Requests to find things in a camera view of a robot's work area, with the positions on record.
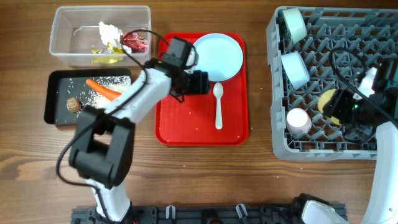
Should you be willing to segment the yellow cup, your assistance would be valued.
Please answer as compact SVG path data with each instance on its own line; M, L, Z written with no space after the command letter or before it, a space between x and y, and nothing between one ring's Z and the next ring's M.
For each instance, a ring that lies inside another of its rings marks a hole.
M328 90L328 91L324 92L324 93L319 97L318 103L317 103L317 107L318 107L319 112L321 112L321 113L324 112L323 107L331 100L331 98L332 98L333 94L335 93L335 91L336 91L336 89ZM331 118L329 118L329 117L327 117L327 116L325 115L325 117L326 117L327 119L329 119L333 124L338 125L338 126L341 125L339 119L337 119L337 118L335 118L335 117L333 117L333 116L332 116Z

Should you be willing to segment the pink cup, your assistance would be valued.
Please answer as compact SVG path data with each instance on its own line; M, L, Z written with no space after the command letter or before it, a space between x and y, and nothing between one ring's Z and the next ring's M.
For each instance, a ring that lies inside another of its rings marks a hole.
M291 109L286 116L286 126L291 134L308 133L312 122L307 112L301 108Z

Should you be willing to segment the light blue bowl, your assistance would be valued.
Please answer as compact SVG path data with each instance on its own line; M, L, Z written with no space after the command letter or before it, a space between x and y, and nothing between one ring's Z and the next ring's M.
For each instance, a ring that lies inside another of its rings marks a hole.
M282 55L281 61L287 78L295 89L299 89L310 80L308 70L298 52Z

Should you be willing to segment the red foil wrapper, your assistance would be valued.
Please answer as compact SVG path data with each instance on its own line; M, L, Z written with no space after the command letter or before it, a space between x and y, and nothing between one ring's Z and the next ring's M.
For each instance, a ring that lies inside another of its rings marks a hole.
M148 48L147 39L143 38L136 32L124 33L121 36L121 42L129 47L132 52L145 52Z

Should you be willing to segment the orange carrot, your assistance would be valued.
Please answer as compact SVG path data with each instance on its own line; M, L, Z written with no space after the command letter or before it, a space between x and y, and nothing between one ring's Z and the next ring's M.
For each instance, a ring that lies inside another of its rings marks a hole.
M86 84L89 87L91 87L95 92L104 96L109 101L114 101L121 95L121 93L119 93L117 91L110 90L110 89L104 87L103 85L100 85L99 83L95 82L92 79L87 79Z

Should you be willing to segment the yellow foil wrapper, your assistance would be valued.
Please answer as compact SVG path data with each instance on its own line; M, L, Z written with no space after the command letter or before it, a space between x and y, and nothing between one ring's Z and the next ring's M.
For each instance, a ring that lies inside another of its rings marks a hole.
M124 52L112 44L108 44L108 48L94 49L91 51L92 54L98 54L91 60L93 64L113 64L124 59Z

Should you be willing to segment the green bowl with rice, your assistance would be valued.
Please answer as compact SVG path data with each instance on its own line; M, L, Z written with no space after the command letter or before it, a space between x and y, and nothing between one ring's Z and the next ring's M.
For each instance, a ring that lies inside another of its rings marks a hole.
M296 44L304 39L307 29L301 12L297 8L291 8L283 10L282 15L293 43Z

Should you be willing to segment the white tissue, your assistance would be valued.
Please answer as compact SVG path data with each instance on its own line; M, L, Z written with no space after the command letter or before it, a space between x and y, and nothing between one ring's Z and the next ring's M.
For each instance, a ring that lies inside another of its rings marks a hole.
M99 34L104 45L111 44L113 47L123 49L129 54L132 52L130 47L122 46L121 37L123 32L114 25L107 25L104 22L99 22Z

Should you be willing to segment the brown round food piece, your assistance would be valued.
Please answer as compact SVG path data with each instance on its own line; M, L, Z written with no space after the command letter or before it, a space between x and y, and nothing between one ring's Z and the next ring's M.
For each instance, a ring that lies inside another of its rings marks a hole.
M67 109L72 113L77 113L81 110L81 104L76 98L69 98L67 100Z

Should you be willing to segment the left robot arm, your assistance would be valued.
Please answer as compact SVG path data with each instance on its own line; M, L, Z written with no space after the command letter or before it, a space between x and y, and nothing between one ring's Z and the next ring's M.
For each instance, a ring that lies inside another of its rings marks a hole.
M126 195L124 179L132 164L136 126L161 100L179 103L187 95L210 90L208 74L194 70L198 54L192 43L175 37L160 59L142 66L137 80L104 108L86 107L76 133L65 146L69 165L93 190L97 205L74 209L72 223L135 223L136 213Z

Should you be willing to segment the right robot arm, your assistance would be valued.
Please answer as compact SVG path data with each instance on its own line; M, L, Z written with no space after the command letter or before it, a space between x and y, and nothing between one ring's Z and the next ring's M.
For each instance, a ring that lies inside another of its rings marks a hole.
M384 60L372 80L364 75L359 88L326 91L318 109L360 141L376 138L376 169L362 222L397 223L397 59Z

